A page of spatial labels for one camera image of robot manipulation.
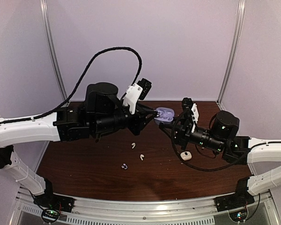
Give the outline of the purple earbud charging case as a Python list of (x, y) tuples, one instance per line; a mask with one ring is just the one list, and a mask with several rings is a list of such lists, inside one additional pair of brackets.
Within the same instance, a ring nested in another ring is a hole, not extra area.
[(155, 124), (170, 124), (174, 120), (175, 112), (173, 109), (166, 107), (158, 107), (156, 108), (156, 111), (157, 117), (154, 118)]

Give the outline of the white earbud charging case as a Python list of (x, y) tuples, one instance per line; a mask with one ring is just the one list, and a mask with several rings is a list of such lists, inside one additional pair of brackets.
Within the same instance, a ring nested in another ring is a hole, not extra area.
[(184, 161), (188, 161), (192, 159), (192, 154), (189, 151), (184, 151), (180, 153), (180, 157), (184, 160)]

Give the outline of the purple earbud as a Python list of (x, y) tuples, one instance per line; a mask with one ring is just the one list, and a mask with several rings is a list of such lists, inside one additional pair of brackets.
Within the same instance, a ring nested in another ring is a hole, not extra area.
[(122, 168), (123, 170), (127, 170), (127, 169), (128, 169), (128, 166), (127, 166), (127, 164), (123, 164), (123, 165), (121, 166), (121, 168)]

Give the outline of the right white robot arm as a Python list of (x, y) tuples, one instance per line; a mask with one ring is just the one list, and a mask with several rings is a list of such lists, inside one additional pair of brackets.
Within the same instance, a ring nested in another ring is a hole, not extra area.
[[(156, 123), (161, 129), (170, 129), (173, 150), (186, 166), (201, 172), (216, 172), (233, 165), (247, 165), (250, 177), (240, 179), (231, 203), (242, 206), (249, 196), (256, 196), (281, 185), (281, 140), (258, 139), (249, 136), (237, 136), (239, 118), (227, 111), (219, 111), (210, 122), (210, 127), (198, 127), (199, 114), (195, 109), (184, 109), (174, 116), (172, 109), (157, 109)], [(211, 150), (215, 155), (222, 154), (227, 165), (217, 168), (200, 168), (190, 164), (189, 153), (180, 153), (192, 143), (196, 147)]]

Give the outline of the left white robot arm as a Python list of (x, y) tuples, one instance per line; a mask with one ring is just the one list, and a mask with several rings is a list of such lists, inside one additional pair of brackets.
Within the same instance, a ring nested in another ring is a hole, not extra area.
[(13, 146), (36, 141), (70, 142), (90, 137), (99, 141), (103, 136), (125, 128), (139, 135), (157, 115), (155, 110), (139, 103), (151, 87), (150, 81), (141, 79), (128, 87), (123, 99), (118, 99), (116, 85), (99, 82), (88, 85), (85, 100), (79, 105), (62, 105), (44, 116), (0, 117), (0, 169), (39, 196), (47, 208), (54, 208), (58, 198), (53, 194), (51, 182), (32, 172), (18, 158)]

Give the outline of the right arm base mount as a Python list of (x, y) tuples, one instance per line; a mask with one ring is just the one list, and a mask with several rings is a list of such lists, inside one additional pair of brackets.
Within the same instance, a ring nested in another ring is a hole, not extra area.
[(239, 180), (235, 192), (214, 199), (218, 212), (244, 207), (255, 202), (254, 197), (249, 194), (247, 180)]

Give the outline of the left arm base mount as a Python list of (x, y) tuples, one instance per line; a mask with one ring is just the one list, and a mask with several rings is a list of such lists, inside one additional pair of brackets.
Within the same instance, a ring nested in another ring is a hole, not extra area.
[(49, 208), (61, 212), (72, 212), (74, 198), (55, 194), (52, 185), (46, 185), (43, 194), (33, 195), (33, 197), (34, 203), (42, 208)]

